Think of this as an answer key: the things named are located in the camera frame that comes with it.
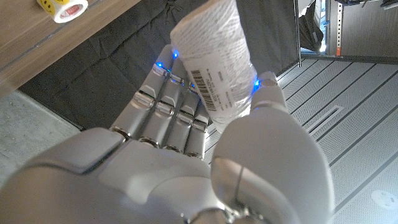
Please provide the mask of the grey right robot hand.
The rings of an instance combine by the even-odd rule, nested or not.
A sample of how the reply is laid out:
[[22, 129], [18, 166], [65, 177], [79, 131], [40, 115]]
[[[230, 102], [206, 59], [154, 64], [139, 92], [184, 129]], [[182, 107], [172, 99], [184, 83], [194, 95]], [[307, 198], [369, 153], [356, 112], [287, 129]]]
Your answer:
[[275, 76], [232, 121], [211, 164], [94, 128], [31, 159], [1, 189], [2, 223], [326, 223], [328, 163]]

